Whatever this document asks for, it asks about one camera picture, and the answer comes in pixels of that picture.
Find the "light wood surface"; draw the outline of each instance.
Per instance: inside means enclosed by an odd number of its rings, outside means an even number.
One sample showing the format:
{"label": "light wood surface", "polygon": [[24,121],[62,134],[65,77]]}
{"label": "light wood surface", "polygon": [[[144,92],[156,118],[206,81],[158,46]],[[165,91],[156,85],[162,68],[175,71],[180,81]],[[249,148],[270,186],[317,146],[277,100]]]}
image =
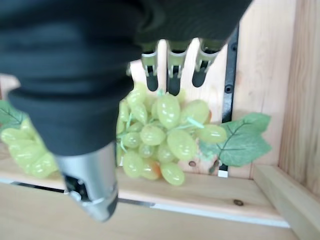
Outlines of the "light wood surface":
{"label": "light wood surface", "polygon": [[[210,111],[212,112],[211,122],[219,124],[222,121],[222,108],[225,89],[226,76],[226,62],[227,62],[227,45],[225,45],[214,63],[209,67],[205,77],[205,82],[201,87],[194,87],[192,84],[192,77],[194,74],[196,57],[199,48],[199,40],[194,39],[187,52],[184,69],[181,76],[180,89],[185,91],[186,103],[201,99],[208,103]],[[193,161],[195,166],[189,166],[189,162],[179,162],[179,166],[189,173],[209,174],[209,168],[214,164],[215,158],[210,161],[203,161],[196,157]]]}
{"label": "light wood surface", "polygon": [[279,166],[320,198],[320,1],[298,0]]}
{"label": "light wood surface", "polygon": [[118,203],[98,223],[62,193],[0,184],[1,240],[296,240],[290,229]]}
{"label": "light wood surface", "polygon": [[[3,144],[0,145],[0,178],[49,188],[65,188],[58,174],[46,179],[25,175]],[[122,199],[283,221],[253,180],[186,173],[184,185],[176,187],[163,179],[132,179],[122,169],[117,170],[117,178],[119,197]],[[242,201],[243,206],[236,205],[234,200]]]}
{"label": "light wood surface", "polygon": [[320,239],[320,201],[276,166],[256,165],[254,180],[300,240]]}
{"label": "light wood surface", "polygon": [[[295,22],[295,0],[254,0],[240,22],[233,120],[251,112],[271,116],[264,139],[272,150],[255,164],[277,165]],[[252,164],[229,168],[251,178]]]}
{"label": "light wood surface", "polygon": [[7,100],[7,93],[19,85],[15,76],[0,73],[1,99]]}

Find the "plastic grapes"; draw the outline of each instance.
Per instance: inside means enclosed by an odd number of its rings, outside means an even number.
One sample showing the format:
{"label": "plastic grapes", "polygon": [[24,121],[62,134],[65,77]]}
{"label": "plastic grapes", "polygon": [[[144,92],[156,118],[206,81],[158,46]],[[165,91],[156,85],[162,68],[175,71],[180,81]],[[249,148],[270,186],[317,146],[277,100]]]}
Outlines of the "plastic grapes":
{"label": "plastic grapes", "polygon": [[4,129],[1,140],[8,145],[12,158],[26,174],[46,178],[58,170],[54,156],[28,118],[21,123],[20,129]]}
{"label": "plastic grapes", "polygon": [[163,177],[179,186],[185,174],[177,163],[196,157],[197,139],[206,143],[226,140],[222,127],[209,124],[212,114],[208,104],[203,100],[185,104],[185,95],[183,89],[177,96],[162,92],[158,97],[147,95],[146,86],[136,82],[121,101],[116,161],[127,176],[148,180]]}

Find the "wooden shelf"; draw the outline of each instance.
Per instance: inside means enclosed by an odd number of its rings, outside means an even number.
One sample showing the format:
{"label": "wooden shelf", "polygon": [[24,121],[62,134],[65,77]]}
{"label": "wooden shelf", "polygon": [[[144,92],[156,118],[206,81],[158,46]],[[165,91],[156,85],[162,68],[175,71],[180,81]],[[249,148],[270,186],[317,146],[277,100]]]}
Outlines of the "wooden shelf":
{"label": "wooden shelf", "polygon": [[[58,174],[47,179],[24,174],[4,144],[0,144],[0,178],[55,189],[65,187]],[[186,173],[185,184],[175,187],[162,179],[131,179],[125,176],[122,169],[117,169],[117,178],[119,197],[122,199],[283,221],[253,180]],[[234,200],[242,201],[243,206],[236,205]]]}
{"label": "wooden shelf", "polygon": [[288,228],[235,222],[119,203],[107,223],[92,220],[57,192],[0,184],[2,240],[296,240]]}

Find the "green grape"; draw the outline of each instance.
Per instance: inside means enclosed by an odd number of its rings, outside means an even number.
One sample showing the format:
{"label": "green grape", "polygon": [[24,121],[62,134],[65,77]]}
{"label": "green grape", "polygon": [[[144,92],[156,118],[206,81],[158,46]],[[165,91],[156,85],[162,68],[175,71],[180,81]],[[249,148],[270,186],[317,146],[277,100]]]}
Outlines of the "green grape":
{"label": "green grape", "polygon": [[47,152],[30,166],[30,174],[36,178],[46,178],[58,170],[52,153]]}
{"label": "green grape", "polygon": [[163,178],[174,186],[179,186],[185,181],[185,173],[173,162],[161,163],[161,173]]}
{"label": "green grape", "polygon": [[157,100],[157,115],[160,123],[167,129],[178,125],[180,119],[180,105],[175,96],[166,94]]}
{"label": "green grape", "polygon": [[197,153],[196,141],[184,130],[172,130],[166,142],[173,155],[179,160],[189,161]]}
{"label": "green grape", "polygon": [[175,159],[175,156],[170,151],[168,144],[163,142],[160,144],[157,150],[157,159],[160,163],[169,163]]}
{"label": "green grape", "polygon": [[142,128],[140,138],[143,143],[150,146],[156,146],[165,140],[166,134],[161,130],[161,128],[148,124]]}
{"label": "green grape", "polygon": [[129,150],[123,156],[123,170],[127,176],[138,178],[144,170],[144,162],[136,152]]}
{"label": "green grape", "polygon": [[184,101],[186,100],[186,90],[184,90],[183,88],[180,89],[179,93],[177,96],[175,96],[180,104],[183,104]]}
{"label": "green grape", "polygon": [[30,145],[37,145],[37,143],[34,140],[18,139],[9,143],[9,152],[12,157],[15,157],[20,150]]}
{"label": "green grape", "polygon": [[124,155],[124,150],[121,148],[120,144],[117,144],[115,149],[115,156],[116,156],[116,165],[118,167],[122,163],[123,155]]}
{"label": "green grape", "polygon": [[129,106],[125,100],[122,100],[119,104],[118,119],[120,119],[122,122],[129,121]]}
{"label": "green grape", "polygon": [[32,144],[24,147],[12,157],[20,167],[22,167],[27,173],[30,173],[28,171],[30,164],[34,163],[46,152],[47,150],[41,145]]}
{"label": "green grape", "polygon": [[1,132],[1,140],[6,144],[19,139],[30,140],[31,138],[24,131],[15,128],[6,128]]}
{"label": "green grape", "polygon": [[142,104],[147,96],[147,88],[142,82],[135,82],[133,90],[128,94],[126,100],[130,106],[137,103]]}
{"label": "green grape", "polygon": [[157,180],[161,177],[161,170],[157,161],[152,158],[143,159],[142,177],[149,180]]}
{"label": "green grape", "polygon": [[207,124],[196,130],[196,136],[208,144],[223,143],[227,140],[226,130],[222,126]]}
{"label": "green grape", "polygon": [[137,121],[134,124],[132,124],[131,126],[129,126],[127,131],[138,133],[142,130],[143,127],[144,127],[144,125],[141,122]]}
{"label": "green grape", "polygon": [[144,159],[150,158],[154,154],[154,152],[155,152],[154,146],[150,146],[144,143],[141,143],[139,146],[138,153]]}
{"label": "green grape", "polygon": [[116,134],[120,134],[125,130],[125,123],[121,120],[119,120],[116,122]]}
{"label": "green grape", "polygon": [[146,124],[148,120],[148,113],[145,105],[142,103],[136,103],[131,107],[131,113],[139,122]]}
{"label": "green grape", "polygon": [[158,107],[158,100],[155,100],[155,102],[152,104],[152,107],[151,107],[151,116],[153,119],[159,119],[157,107]]}
{"label": "green grape", "polygon": [[188,117],[190,117],[198,123],[203,124],[207,120],[209,112],[208,104],[205,101],[194,100],[181,111],[180,122],[186,124],[188,123]]}
{"label": "green grape", "polygon": [[156,98],[154,96],[146,96],[145,100],[144,100],[144,105],[145,105],[145,109],[148,113],[152,112],[152,106],[155,103]]}
{"label": "green grape", "polygon": [[128,132],[122,139],[123,145],[128,148],[134,149],[137,148],[140,143],[140,135],[138,132]]}
{"label": "green grape", "polygon": [[22,121],[20,125],[20,129],[24,133],[26,133],[30,138],[34,138],[37,132],[35,127],[32,125],[30,118],[26,118],[25,120]]}
{"label": "green grape", "polygon": [[37,144],[39,144],[41,147],[47,149],[44,141],[42,140],[42,138],[40,137],[40,135],[39,135],[38,133],[35,133],[34,141],[35,141]]}

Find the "artificial grape leaf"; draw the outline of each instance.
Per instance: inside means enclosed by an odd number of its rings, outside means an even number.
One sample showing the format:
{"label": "artificial grape leaf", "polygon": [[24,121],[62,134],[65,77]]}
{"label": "artificial grape leaf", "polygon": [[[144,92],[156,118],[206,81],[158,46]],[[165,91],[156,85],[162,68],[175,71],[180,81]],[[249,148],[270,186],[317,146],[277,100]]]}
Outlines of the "artificial grape leaf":
{"label": "artificial grape leaf", "polygon": [[270,116],[263,113],[252,112],[237,121],[222,123],[221,126],[230,134],[261,134],[267,130]]}
{"label": "artificial grape leaf", "polygon": [[5,100],[0,100],[0,131],[7,128],[19,128],[26,114],[15,109]]}
{"label": "artificial grape leaf", "polygon": [[271,147],[262,138],[270,117],[262,113],[250,113],[244,118],[221,124],[227,132],[223,143],[208,144],[200,141],[204,159],[217,156],[225,165],[241,167],[266,154]]}

